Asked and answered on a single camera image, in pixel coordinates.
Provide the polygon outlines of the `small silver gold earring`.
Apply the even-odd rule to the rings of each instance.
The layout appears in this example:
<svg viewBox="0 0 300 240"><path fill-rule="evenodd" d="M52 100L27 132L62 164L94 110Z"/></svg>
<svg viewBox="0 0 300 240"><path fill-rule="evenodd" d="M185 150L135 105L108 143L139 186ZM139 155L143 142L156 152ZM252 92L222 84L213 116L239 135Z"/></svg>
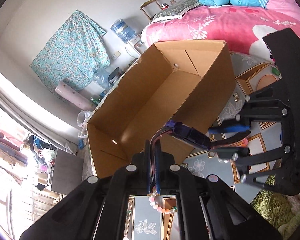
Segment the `small silver gold earring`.
<svg viewBox="0 0 300 240"><path fill-rule="evenodd" d="M233 98L234 98L234 101L235 102L238 102L239 101L239 95L237 93L234 93L233 94Z"/></svg>

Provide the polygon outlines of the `pink rolled mat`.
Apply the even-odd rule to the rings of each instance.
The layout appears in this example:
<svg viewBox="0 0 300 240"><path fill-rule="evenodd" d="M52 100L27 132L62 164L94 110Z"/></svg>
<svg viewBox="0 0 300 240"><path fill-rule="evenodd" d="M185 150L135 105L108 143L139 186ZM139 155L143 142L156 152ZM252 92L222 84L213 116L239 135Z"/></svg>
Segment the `pink rolled mat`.
<svg viewBox="0 0 300 240"><path fill-rule="evenodd" d="M83 97L63 81L59 82L55 92L83 111L93 111L96 108L92 101Z"/></svg>

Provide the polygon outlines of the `clear plastic jug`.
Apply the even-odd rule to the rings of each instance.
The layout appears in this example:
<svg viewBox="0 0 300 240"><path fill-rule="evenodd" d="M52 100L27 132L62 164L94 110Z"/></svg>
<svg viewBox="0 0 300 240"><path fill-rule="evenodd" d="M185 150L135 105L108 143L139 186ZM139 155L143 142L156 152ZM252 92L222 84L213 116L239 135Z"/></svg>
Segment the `clear plastic jug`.
<svg viewBox="0 0 300 240"><path fill-rule="evenodd" d="M109 72L107 72L104 68L98 68L95 71L93 81L97 83L100 87L102 87L106 92L111 89L111 84L108 81Z"/></svg>

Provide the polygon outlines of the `grey rice cooker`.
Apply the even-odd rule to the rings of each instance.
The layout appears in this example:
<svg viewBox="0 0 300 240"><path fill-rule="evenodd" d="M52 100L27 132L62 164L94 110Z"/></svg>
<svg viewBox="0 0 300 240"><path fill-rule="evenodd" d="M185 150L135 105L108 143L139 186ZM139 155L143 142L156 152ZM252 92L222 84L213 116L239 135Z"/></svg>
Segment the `grey rice cooker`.
<svg viewBox="0 0 300 240"><path fill-rule="evenodd" d="M122 76L123 71L121 68L115 68L108 76L108 82L113 86L116 81Z"/></svg>

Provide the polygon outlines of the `wooden stool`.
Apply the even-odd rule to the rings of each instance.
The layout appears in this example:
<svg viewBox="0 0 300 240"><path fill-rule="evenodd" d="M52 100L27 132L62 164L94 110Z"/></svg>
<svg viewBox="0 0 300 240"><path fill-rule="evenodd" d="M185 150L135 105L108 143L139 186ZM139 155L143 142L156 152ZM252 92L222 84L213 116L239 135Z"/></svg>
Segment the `wooden stool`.
<svg viewBox="0 0 300 240"><path fill-rule="evenodd" d="M146 16L147 20L151 22L154 16L162 11L162 7L158 0L148 0L140 6L140 10Z"/></svg>

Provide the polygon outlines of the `dark grey cabinet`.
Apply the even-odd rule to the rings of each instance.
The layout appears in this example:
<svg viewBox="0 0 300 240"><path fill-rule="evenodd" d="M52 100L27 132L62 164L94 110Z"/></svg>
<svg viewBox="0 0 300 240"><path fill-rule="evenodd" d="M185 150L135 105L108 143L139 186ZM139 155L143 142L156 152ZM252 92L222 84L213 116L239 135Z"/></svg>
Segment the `dark grey cabinet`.
<svg viewBox="0 0 300 240"><path fill-rule="evenodd" d="M70 153L56 152L52 171L51 191L69 194L82 182L84 160Z"/></svg>

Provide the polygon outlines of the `brown cardboard box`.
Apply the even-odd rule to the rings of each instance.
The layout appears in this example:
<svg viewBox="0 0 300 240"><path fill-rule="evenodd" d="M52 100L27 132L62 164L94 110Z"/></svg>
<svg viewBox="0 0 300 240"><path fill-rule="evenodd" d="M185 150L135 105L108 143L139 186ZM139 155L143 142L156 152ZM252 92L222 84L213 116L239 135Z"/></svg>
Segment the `brown cardboard box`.
<svg viewBox="0 0 300 240"><path fill-rule="evenodd" d="M151 45L102 99L87 123L96 174L106 178L130 164L132 156L168 120L206 133L235 85L225 41Z"/></svg>

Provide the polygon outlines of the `white plastic bag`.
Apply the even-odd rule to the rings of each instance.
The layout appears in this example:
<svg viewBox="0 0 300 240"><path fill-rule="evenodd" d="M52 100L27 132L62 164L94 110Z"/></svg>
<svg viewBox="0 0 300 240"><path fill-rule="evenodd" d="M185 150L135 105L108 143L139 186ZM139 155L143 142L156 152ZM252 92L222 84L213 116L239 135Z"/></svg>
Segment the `white plastic bag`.
<svg viewBox="0 0 300 240"><path fill-rule="evenodd" d="M81 128L81 131L78 133L80 139L88 137L87 123L91 115L91 111L80 111L77 116L77 126Z"/></svg>

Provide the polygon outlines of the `teal floral hanging cloth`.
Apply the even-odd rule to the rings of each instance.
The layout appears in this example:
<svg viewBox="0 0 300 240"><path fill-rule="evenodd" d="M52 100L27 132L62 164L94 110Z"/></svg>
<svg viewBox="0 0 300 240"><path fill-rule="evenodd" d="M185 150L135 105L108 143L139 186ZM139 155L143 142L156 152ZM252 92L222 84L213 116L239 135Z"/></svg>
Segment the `teal floral hanging cloth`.
<svg viewBox="0 0 300 240"><path fill-rule="evenodd" d="M76 10L50 37L30 68L54 96L68 103L55 91L61 81L80 92L98 69L110 66L105 34L95 21Z"/></svg>

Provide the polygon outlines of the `pink floral blanket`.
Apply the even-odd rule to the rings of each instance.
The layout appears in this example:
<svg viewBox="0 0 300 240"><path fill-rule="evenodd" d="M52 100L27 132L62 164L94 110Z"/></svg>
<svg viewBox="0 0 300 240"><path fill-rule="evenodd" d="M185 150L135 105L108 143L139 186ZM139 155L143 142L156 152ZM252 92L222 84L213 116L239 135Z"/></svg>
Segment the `pink floral blanket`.
<svg viewBox="0 0 300 240"><path fill-rule="evenodd" d="M263 37L285 28L300 38L300 7L295 0L268 0L265 8L202 5L181 18L150 23L141 38L148 46L175 40L223 40L233 52L272 61Z"/></svg>

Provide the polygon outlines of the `blue water dispenser bottle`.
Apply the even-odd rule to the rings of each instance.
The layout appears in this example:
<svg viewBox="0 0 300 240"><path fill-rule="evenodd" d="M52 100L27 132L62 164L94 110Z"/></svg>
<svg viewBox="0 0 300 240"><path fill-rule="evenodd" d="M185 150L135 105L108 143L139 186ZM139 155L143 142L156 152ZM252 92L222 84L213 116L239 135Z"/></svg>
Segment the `blue water dispenser bottle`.
<svg viewBox="0 0 300 240"><path fill-rule="evenodd" d="M123 20L116 20L110 28L124 43L130 42L136 37L136 32Z"/></svg>

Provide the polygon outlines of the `grey curtain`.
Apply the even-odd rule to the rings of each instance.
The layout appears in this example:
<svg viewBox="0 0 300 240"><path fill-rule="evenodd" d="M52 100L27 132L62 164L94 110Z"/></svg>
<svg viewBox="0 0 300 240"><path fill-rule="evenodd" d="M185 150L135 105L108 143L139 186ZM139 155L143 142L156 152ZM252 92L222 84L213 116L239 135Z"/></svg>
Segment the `grey curtain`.
<svg viewBox="0 0 300 240"><path fill-rule="evenodd" d="M6 96L0 92L0 108L9 115L16 123L39 137L43 141L52 144L56 148L74 155L78 151L78 146L68 141L57 133L36 122L27 114L16 107Z"/></svg>

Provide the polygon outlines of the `grey lace pillow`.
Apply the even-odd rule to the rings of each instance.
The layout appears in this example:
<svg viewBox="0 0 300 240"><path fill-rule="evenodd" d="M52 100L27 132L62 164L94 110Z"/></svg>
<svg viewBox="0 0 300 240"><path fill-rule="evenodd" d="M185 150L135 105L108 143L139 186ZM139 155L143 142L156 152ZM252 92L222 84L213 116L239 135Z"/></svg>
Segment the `grey lace pillow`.
<svg viewBox="0 0 300 240"><path fill-rule="evenodd" d="M157 13L152 23L160 22L160 21L169 21L175 18L181 19L185 13L189 10L192 10L198 6L201 6L201 3L198 0L182 0L174 5L168 7L167 9L162 10L161 12Z"/></svg>

